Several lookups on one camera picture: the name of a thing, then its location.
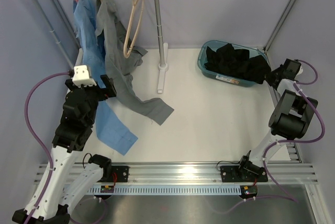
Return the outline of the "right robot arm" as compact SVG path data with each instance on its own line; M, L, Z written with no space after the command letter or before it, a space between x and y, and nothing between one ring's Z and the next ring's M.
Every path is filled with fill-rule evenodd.
M302 74L302 63L311 67L315 73L313 84L318 79L316 69L303 60L286 59L284 64L265 76L270 87L281 96L269 119L269 132L261 143L244 155L237 167L236 174L244 182L267 181L265 166L286 143L301 139L315 114L313 109L317 100L300 94L301 82L296 76Z

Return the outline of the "beige plastic hanger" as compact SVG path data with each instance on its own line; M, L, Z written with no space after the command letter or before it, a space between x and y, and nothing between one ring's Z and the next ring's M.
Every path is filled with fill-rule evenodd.
M128 21L128 27L126 30L123 55L127 59L130 57L130 54L135 46L141 23L144 10L144 0L131 0L132 7L131 13ZM136 27L134 27L133 22L135 20L136 11L139 11L139 18Z

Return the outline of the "black shirt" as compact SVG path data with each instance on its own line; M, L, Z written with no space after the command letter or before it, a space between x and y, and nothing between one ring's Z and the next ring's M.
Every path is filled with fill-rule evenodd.
M262 84L271 72L263 56L250 57L249 50L235 49L230 43L216 51L207 47L206 57L206 70L258 84Z

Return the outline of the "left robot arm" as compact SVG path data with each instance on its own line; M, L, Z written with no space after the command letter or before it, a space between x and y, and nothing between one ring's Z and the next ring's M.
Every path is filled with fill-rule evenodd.
M76 158L83 151L92 134L98 104L116 96L112 79L101 75L104 87L85 74L74 70L65 81L70 90L63 104L60 124L47 152L49 163L32 199L25 208L14 212L15 223L69 223L71 213L96 182L108 181L112 175L111 159L95 154L83 172L64 189Z

